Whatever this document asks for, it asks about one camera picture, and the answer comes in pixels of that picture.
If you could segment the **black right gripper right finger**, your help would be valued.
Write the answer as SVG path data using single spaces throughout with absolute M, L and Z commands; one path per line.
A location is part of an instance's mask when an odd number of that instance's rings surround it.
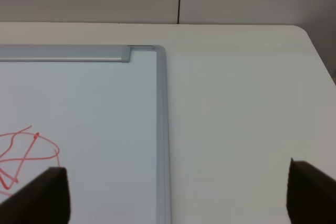
M 286 200 L 291 223 L 335 223 L 335 179 L 308 162 L 291 160 Z

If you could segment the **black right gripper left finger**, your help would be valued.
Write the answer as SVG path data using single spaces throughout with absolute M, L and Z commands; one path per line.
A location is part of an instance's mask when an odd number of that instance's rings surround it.
M 50 167 L 1 203 L 1 223 L 68 223 L 67 170 Z

